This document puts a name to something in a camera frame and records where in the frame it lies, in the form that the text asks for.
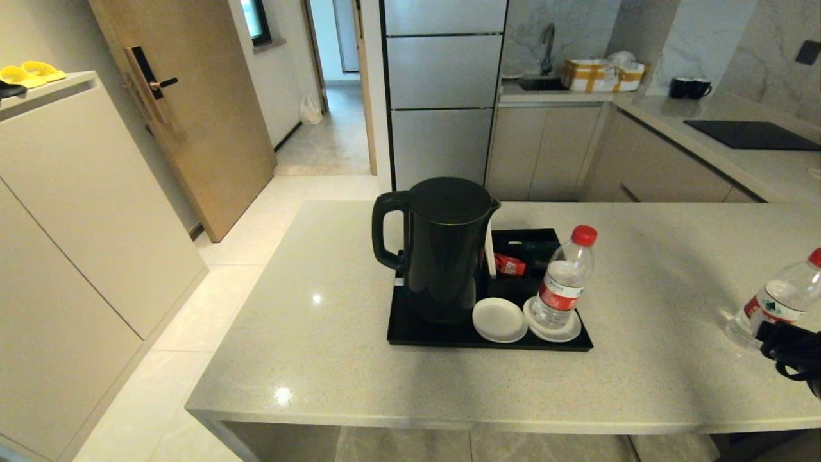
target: black kettle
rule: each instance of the black kettle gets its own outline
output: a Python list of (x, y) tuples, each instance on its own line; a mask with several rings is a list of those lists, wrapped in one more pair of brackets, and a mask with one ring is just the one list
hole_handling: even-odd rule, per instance
[[(447, 177), (377, 198), (371, 223), (374, 255), (402, 273), (417, 316), (434, 324), (456, 324), (470, 316), (483, 268), (484, 237), (499, 206), (480, 185)], [(405, 215), (401, 255), (385, 249), (383, 235), (384, 217), (395, 210)]]

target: induction cooktop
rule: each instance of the induction cooktop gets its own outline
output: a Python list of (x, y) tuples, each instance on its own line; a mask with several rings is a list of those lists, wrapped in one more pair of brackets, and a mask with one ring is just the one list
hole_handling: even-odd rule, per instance
[(734, 149), (821, 150), (821, 145), (770, 122), (685, 120)]

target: water bottle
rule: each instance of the water bottle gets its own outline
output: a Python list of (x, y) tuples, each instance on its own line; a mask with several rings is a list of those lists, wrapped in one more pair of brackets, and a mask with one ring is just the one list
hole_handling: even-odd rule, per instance
[(570, 320), (585, 284), (593, 274), (593, 249), (599, 234), (580, 224), (570, 241), (563, 243), (550, 258), (548, 271), (539, 287), (530, 314), (542, 330), (560, 330)]
[(806, 261), (779, 271), (747, 302), (724, 327), (725, 333), (742, 346), (758, 349), (755, 339), (762, 322), (793, 323), (821, 299), (821, 247)]

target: refrigerator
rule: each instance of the refrigerator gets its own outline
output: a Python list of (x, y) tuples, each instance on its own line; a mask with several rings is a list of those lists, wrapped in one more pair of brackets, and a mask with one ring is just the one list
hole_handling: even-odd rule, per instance
[(507, 0), (383, 0), (392, 180), (484, 184)]

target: white saucer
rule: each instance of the white saucer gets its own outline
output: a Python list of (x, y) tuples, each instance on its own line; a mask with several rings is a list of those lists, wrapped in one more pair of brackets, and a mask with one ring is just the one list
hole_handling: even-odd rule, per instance
[(504, 298), (485, 298), (473, 306), (473, 327), (486, 340), (511, 344), (527, 334), (521, 310)]
[(533, 315), (530, 314), (530, 305), (536, 300), (536, 297), (531, 297), (527, 299), (525, 302), (525, 319), (527, 320), (527, 324), (530, 327), (530, 331), (534, 333), (537, 337), (542, 340), (547, 340), (548, 342), (558, 342), (564, 343), (573, 340), (574, 338), (578, 337), (581, 333), (581, 319), (579, 318), (579, 313), (576, 310), (573, 310), (573, 314), (570, 316), (570, 320), (567, 321), (567, 324), (564, 325), (561, 329), (556, 330), (547, 330), (544, 329), (539, 323), (533, 319)]

